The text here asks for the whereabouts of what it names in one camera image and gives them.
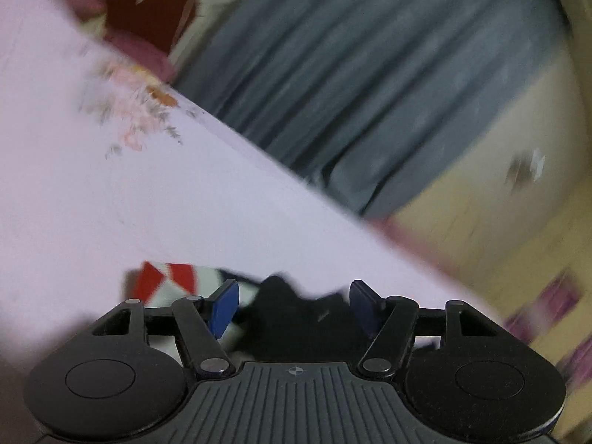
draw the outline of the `silver screw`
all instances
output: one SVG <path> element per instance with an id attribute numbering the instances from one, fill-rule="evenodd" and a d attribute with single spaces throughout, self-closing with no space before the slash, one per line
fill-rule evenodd
<path id="1" fill-rule="evenodd" d="M 386 359 L 368 359 L 363 363 L 363 368 L 368 372 L 387 372 L 391 368 L 391 363 Z"/>
<path id="2" fill-rule="evenodd" d="M 228 369 L 229 366 L 230 364 L 227 360 L 219 359 L 218 357 L 206 359 L 199 364 L 199 367 L 205 370 L 205 372 L 210 372 L 212 374 L 221 374 Z"/>

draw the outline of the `orange flower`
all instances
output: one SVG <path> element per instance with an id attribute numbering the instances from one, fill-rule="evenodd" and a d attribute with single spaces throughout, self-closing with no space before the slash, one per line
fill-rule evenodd
<path id="1" fill-rule="evenodd" d="M 146 91 L 150 94 L 150 96 L 153 99 L 158 101 L 161 105 L 177 106 L 177 100 L 174 97 L 172 97 L 168 93 L 165 93 L 160 88 L 154 85 L 148 85 L 146 87 Z"/>

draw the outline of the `floral pattern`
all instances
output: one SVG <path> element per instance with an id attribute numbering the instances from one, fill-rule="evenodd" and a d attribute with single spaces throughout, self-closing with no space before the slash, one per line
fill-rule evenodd
<path id="1" fill-rule="evenodd" d="M 164 133 L 183 144 L 176 127 L 171 125 L 171 110 L 178 99 L 168 86 L 150 71 L 124 59 L 111 58 L 93 73 L 85 90 L 82 109 L 99 117 L 101 125 L 114 125 L 117 142 L 106 158 L 122 155 L 124 149 L 141 151 L 151 135 Z M 195 117 L 195 111 L 186 110 Z"/>

